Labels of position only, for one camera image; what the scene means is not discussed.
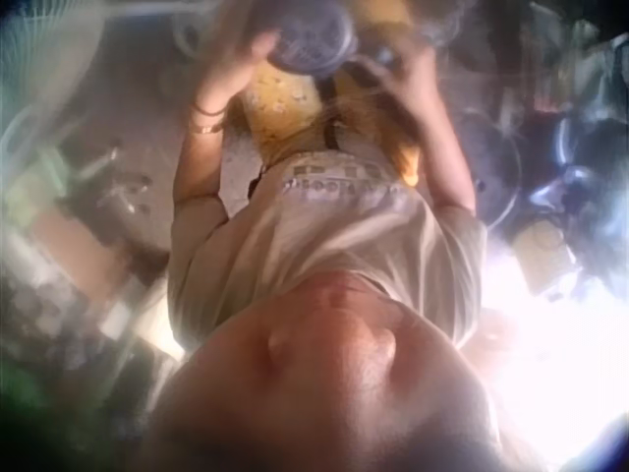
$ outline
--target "white t-shirt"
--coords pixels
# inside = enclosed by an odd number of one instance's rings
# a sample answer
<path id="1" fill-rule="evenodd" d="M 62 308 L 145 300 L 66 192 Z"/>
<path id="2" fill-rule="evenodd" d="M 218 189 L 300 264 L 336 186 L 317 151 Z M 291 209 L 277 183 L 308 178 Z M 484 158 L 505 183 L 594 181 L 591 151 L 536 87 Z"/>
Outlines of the white t-shirt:
<path id="1" fill-rule="evenodd" d="M 176 339 L 213 329 L 315 272 L 348 270 L 461 345 L 476 324 L 486 228 L 456 207 L 433 212 L 383 156 L 292 155 L 231 220 L 220 199 L 175 209 L 169 267 Z"/>

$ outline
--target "bracelet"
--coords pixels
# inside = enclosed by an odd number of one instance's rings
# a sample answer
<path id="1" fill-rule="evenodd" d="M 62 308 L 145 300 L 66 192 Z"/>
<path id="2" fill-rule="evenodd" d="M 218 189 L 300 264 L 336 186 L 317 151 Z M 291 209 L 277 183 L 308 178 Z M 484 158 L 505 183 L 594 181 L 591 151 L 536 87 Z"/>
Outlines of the bracelet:
<path id="1" fill-rule="evenodd" d="M 196 135 L 214 135 L 223 131 L 225 126 L 223 121 L 212 126 L 199 126 L 191 121 L 188 129 L 191 133 L 195 133 Z"/>
<path id="2" fill-rule="evenodd" d="M 220 115 L 222 115 L 223 113 L 225 113 L 225 110 L 227 109 L 227 105 L 226 105 L 226 106 L 225 106 L 225 108 L 223 108 L 223 109 L 222 109 L 222 110 L 220 110 L 220 111 L 217 111 L 216 113 L 209 113 L 209 112 L 207 112 L 207 111 L 203 110 L 200 106 L 198 106 L 198 105 L 197 105 L 197 103 L 196 103 L 195 101 L 193 101 L 193 105 L 192 105 L 192 107 L 193 107 L 193 109 L 194 109 L 197 113 L 199 113 L 199 114 L 201 114 L 201 115 L 203 115 L 203 116 L 207 116 L 207 117 L 209 117 L 209 118 L 216 118 L 217 116 L 220 116 Z"/>

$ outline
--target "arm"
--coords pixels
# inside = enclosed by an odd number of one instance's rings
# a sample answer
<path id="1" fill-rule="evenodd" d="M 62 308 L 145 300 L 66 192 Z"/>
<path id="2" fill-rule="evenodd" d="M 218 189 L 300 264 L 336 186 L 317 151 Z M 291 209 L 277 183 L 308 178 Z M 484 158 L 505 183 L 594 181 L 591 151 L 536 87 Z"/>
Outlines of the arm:
<path id="1" fill-rule="evenodd" d="M 474 183 L 438 91 L 434 49 L 419 46 L 402 32 L 391 40 L 403 64 L 396 74 L 370 58 L 360 61 L 415 118 L 435 207 L 459 207 L 475 215 Z"/>
<path id="2" fill-rule="evenodd" d="M 245 54 L 228 62 L 219 61 L 201 82 L 175 175 L 175 206 L 218 195 L 223 132 L 201 134 L 198 129 L 210 128 L 224 119 L 227 104 L 251 81 L 257 64 L 266 58 L 275 42 L 273 33 L 260 35 Z"/>

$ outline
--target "nose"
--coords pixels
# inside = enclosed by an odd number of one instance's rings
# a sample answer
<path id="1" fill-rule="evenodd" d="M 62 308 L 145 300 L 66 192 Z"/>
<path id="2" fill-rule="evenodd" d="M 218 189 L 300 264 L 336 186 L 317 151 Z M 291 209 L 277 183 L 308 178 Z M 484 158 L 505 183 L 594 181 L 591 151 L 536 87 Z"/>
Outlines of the nose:
<path id="1" fill-rule="evenodd" d="M 389 329 L 340 310 L 296 314 L 268 340 L 275 369 L 293 389 L 350 401 L 386 384 L 395 349 Z"/>

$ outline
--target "hand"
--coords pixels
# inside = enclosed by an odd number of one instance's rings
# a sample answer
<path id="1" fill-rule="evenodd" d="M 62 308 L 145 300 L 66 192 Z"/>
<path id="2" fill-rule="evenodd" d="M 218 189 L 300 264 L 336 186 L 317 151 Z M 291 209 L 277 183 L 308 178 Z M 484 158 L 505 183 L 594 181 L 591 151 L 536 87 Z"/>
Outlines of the hand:
<path id="1" fill-rule="evenodd" d="M 409 29 L 387 31 L 386 43 L 401 59 L 398 70 L 391 71 L 365 55 L 359 55 L 357 60 L 416 119 L 424 120 L 441 103 L 434 48 L 428 44 L 418 44 Z"/>
<path id="2" fill-rule="evenodd" d="M 197 91 L 197 107 L 209 113 L 223 110 L 234 95 L 247 87 L 257 65 L 266 59 L 277 40 L 277 33 L 264 32 L 238 57 L 229 57 L 214 64 Z"/>

